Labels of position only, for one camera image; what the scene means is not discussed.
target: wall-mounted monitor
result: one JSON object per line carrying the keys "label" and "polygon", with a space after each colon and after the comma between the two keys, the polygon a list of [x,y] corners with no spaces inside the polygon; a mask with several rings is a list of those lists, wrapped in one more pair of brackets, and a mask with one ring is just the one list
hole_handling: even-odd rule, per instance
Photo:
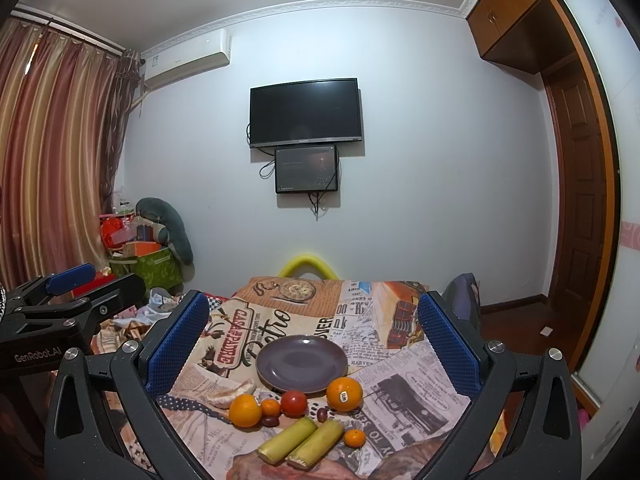
{"label": "wall-mounted monitor", "polygon": [[276,193],[338,191],[335,144],[277,148],[274,156]]}
{"label": "wall-mounted monitor", "polygon": [[249,117],[252,148],[362,140],[356,78],[251,88]]}

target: air conditioner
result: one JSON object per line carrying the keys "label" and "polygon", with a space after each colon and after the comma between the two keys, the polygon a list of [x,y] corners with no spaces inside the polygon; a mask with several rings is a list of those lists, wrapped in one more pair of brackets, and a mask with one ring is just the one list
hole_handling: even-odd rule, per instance
{"label": "air conditioner", "polygon": [[225,28],[201,34],[146,60],[145,84],[150,90],[229,64],[230,37]]}

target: orange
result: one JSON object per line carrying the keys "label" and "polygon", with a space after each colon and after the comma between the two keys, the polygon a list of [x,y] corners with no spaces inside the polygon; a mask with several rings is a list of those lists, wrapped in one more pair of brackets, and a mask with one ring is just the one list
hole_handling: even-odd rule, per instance
{"label": "orange", "polygon": [[367,439],[364,431],[349,430],[344,434],[344,443],[349,447],[360,447]]}
{"label": "orange", "polygon": [[350,412],[355,410],[362,400],[362,386],[350,377],[338,377],[326,388],[326,400],[334,410]]}
{"label": "orange", "polygon": [[280,403],[276,399],[264,399],[260,406],[263,416],[280,416]]}
{"label": "orange", "polygon": [[239,428],[255,426],[261,417],[262,409],[251,394],[237,396],[229,406],[229,420]]}

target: cable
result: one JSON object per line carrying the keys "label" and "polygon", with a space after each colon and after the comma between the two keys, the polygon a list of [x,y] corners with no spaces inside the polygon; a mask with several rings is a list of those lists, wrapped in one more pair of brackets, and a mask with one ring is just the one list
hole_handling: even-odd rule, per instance
{"label": "cable", "polygon": [[313,192],[310,192],[310,193],[306,194],[308,196],[308,198],[309,198],[309,202],[311,202],[311,205],[314,208],[313,211],[314,211],[314,215],[316,215],[316,220],[318,220],[318,211],[320,209],[320,201],[322,200],[322,197],[324,197],[324,195],[326,194],[327,190],[329,189],[329,186],[331,186],[331,183],[334,181],[334,179],[336,180],[336,182],[338,182],[338,173],[339,173],[339,170],[341,168],[341,166],[340,166],[340,152],[338,151],[338,146],[335,147],[335,152],[337,153],[337,156],[338,156],[338,166],[335,168],[335,172],[334,172],[333,176],[331,177],[331,179],[329,180],[327,185],[324,187],[324,191],[322,192],[322,194],[319,194],[317,191],[313,191]]}
{"label": "cable", "polygon": [[[265,168],[268,168],[269,166],[272,166],[271,171],[267,174],[262,174],[262,171],[265,170]],[[263,167],[260,168],[260,171],[258,173],[260,173],[260,178],[263,180],[267,180],[272,174],[273,172],[276,171],[276,161],[274,160],[270,160],[269,162],[267,162]]]}
{"label": "cable", "polygon": [[[249,145],[249,147],[251,147],[251,141],[249,140],[249,126],[250,125],[251,125],[251,123],[247,124],[247,126],[246,126],[246,143]],[[275,157],[275,155],[273,153],[265,152],[262,148],[256,148],[256,150],[259,150],[260,152],[263,152],[265,155],[269,155],[269,156]]]}

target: striped curtain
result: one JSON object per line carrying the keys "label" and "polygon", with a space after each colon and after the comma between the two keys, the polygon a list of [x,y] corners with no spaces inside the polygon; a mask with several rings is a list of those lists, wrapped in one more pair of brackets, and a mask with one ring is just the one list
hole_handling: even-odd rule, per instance
{"label": "striped curtain", "polygon": [[107,263],[98,224],[102,130],[117,65],[33,23],[10,18],[0,28],[0,281],[7,289],[83,262]]}
{"label": "striped curtain", "polygon": [[140,84],[140,53],[125,50],[116,70],[100,139],[100,200],[103,213],[112,213],[111,195],[124,145],[129,107]]}

